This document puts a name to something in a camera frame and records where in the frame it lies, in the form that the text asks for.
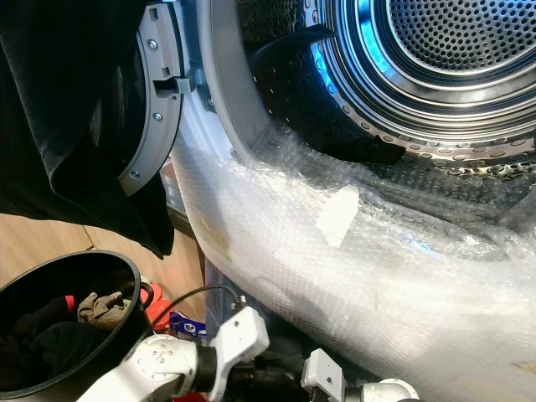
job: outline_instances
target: black cloth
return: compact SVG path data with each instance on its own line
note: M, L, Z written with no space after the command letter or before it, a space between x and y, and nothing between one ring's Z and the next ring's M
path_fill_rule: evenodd
M60 322L40 333L30 350L49 365L49 379L74 367L106 339L88 322Z
M69 314L67 301L64 296L58 296L49 301L36 312L30 312L20 317L13 325L11 332L17 337L35 338L45 328L56 322L63 321Z
M2 335L0 392L52 379L89 356L106 339L105 332L72 319L65 297L55 297L36 312L20 317L10 333Z
M87 135L144 8L0 1L0 212L113 230L162 258L173 226L159 175L128 198Z

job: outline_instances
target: white tag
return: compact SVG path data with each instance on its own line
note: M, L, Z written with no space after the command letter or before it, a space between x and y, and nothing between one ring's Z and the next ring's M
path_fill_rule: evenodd
M348 185L327 201L318 217L317 228L332 247L340 247L359 211L359 188Z

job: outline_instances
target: screw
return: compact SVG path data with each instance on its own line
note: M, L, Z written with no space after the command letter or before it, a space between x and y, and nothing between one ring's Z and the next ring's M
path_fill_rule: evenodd
M149 46L149 49L150 49L150 50L156 50L156 49L158 49L157 41L154 40L154 39L149 39L149 40L147 41L147 46Z

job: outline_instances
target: washing machine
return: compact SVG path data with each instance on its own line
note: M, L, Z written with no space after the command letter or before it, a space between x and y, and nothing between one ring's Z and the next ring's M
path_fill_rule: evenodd
M531 0L150 3L91 135L127 194L171 150L204 253L316 340L529 402L535 61Z

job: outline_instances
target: blue label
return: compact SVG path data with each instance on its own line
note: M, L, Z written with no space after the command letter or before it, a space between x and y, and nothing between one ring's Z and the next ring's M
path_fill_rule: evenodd
M169 327L176 333L192 338L207 338L207 325L204 322L190 320L178 312L169 313Z

